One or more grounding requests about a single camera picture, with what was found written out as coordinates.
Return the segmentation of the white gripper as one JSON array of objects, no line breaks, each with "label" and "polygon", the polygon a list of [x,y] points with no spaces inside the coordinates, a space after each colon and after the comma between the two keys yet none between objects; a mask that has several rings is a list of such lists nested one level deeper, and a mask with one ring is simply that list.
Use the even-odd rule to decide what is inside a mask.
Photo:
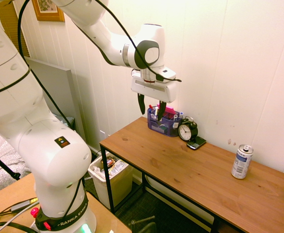
[{"label": "white gripper", "polygon": [[161,121],[166,110],[166,104],[176,100],[177,84],[173,81],[148,83],[141,77],[133,76],[131,90],[138,93],[138,103],[142,115],[145,114],[144,96],[160,100],[158,121]]}]

